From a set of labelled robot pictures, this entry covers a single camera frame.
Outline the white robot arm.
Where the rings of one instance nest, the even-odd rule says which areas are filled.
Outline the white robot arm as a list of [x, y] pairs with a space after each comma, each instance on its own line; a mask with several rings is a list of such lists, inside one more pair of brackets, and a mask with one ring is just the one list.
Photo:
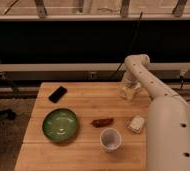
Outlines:
[[146, 121], [146, 171], [190, 171], [190, 105], [148, 69], [146, 54], [125, 58], [123, 81], [140, 83], [152, 102]]

